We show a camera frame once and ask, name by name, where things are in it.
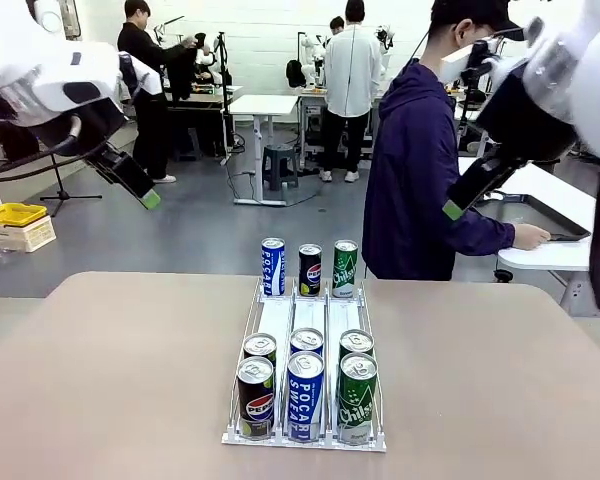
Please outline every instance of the can dispenser rack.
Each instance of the can dispenser rack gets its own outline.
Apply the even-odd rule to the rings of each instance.
[[[274,425],[271,435],[265,439],[250,439],[241,435],[238,386],[233,379],[231,403],[227,431],[222,435],[222,443],[233,445],[254,445],[264,447],[315,448],[325,450],[351,450],[361,452],[386,452],[384,432],[384,411],[380,367],[373,402],[373,416],[369,441],[363,445],[347,445],[338,440],[337,378],[339,372],[339,344],[342,333],[350,329],[360,329],[373,335],[371,318],[364,291],[364,283],[354,289],[357,296],[349,299],[330,296],[329,285],[323,282],[324,294],[318,297],[298,295],[295,280],[291,295],[268,297],[264,295],[262,281],[259,280],[253,294],[249,315],[244,329],[244,340],[251,334],[268,333],[276,339],[276,396],[274,403]],[[297,328],[310,327],[324,336],[324,384],[322,394],[322,416],[318,441],[298,443],[289,439],[286,425],[286,407],[289,398],[287,363],[290,357],[291,333]],[[373,357],[377,362],[375,349]],[[242,359],[242,348],[238,364]]]

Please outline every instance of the can lid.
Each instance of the can lid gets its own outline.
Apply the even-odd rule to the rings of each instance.
[[[289,359],[289,372],[299,378],[315,378],[324,370],[322,357],[315,352],[298,352]]]
[[[267,248],[284,247],[284,240],[282,240],[281,238],[265,238],[262,241],[262,246]]]
[[[350,352],[368,352],[373,348],[373,337],[363,330],[347,330],[340,338],[340,345]]]
[[[350,353],[340,362],[340,369],[354,380],[369,380],[378,373],[376,361],[364,353]]]
[[[316,350],[323,343],[322,334],[315,328],[299,328],[291,334],[291,345],[298,350]]]
[[[336,248],[343,252],[354,252],[358,249],[358,244],[353,240],[338,240]]]
[[[308,243],[300,247],[300,253],[303,255],[318,255],[322,253],[322,247],[313,243]]]
[[[257,384],[273,375],[273,364],[264,357],[245,358],[238,365],[238,378],[244,383]]]
[[[244,341],[244,350],[251,355],[269,355],[276,350],[276,339],[267,333],[254,333]]]

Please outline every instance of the hand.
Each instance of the hand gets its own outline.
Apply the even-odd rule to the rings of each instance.
[[[182,45],[185,48],[193,48],[196,46],[197,42],[198,41],[194,37],[188,36],[184,40],[182,40],[182,42],[180,42],[180,45]]]
[[[549,232],[534,225],[521,223],[519,225],[514,225],[513,228],[516,230],[513,248],[533,250],[551,240],[551,234]]]

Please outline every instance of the gray stool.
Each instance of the gray stool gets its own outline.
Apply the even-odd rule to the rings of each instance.
[[[271,165],[266,170],[267,160]],[[291,160],[292,171],[289,171],[288,160]],[[298,187],[298,158],[292,145],[267,145],[264,147],[262,162],[262,178],[269,182],[269,190],[278,192],[283,183],[289,183]]]

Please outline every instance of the man in black jacket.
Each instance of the man in black jacket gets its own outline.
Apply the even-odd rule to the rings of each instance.
[[[195,48],[193,37],[180,45],[163,49],[153,43],[145,29],[151,9],[144,0],[127,0],[124,4],[127,21],[118,36],[118,50],[133,55],[160,73],[163,65]],[[167,175],[167,160],[171,150],[171,132],[168,130],[167,105],[164,94],[151,96],[141,91],[134,102],[138,122],[138,138],[133,158],[156,183],[173,183],[176,177]]]

